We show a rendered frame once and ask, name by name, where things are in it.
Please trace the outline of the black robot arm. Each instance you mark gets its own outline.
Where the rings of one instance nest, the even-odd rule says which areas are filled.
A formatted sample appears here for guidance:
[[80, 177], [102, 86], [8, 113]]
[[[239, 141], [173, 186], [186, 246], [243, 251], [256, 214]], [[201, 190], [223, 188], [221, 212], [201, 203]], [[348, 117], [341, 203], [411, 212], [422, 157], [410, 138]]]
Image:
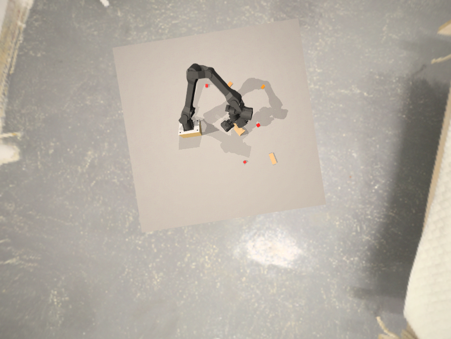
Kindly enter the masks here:
[[188, 82], [186, 101], [181, 113], [181, 118], [179, 119], [179, 122], [182, 123], [184, 132], [194, 130], [194, 124], [191, 118], [196, 109], [193, 107], [193, 101], [198, 79], [209, 79], [224, 94], [229, 103], [229, 105], [226, 106], [225, 111], [229, 112], [231, 118], [240, 116], [234, 121], [238, 128], [242, 128], [247, 124], [248, 120], [251, 120], [253, 108], [244, 107], [241, 95], [237, 91], [231, 89], [213, 67], [194, 63], [187, 69], [186, 76]]

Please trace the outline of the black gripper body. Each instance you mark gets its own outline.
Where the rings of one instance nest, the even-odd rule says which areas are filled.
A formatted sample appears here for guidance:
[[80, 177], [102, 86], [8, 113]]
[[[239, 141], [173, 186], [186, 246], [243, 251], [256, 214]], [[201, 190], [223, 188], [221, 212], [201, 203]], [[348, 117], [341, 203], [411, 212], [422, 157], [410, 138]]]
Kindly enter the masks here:
[[222, 123], [221, 123], [222, 128], [223, 128], [226, 132], [228, 132], [228, 131], [231, 129], [231, 127], [233, 126], [233, 124], [235, 123], [234, 121], [237, 120], [239, 117], [240, 117], [240, 116], [238, 116], [237, 118], [231, 118], [231, 117], [230, 117], [230, 114], [229, 114], [230, 120], [229, 120], [229, 122], [226, 122], [226, 121], [222, 122]]

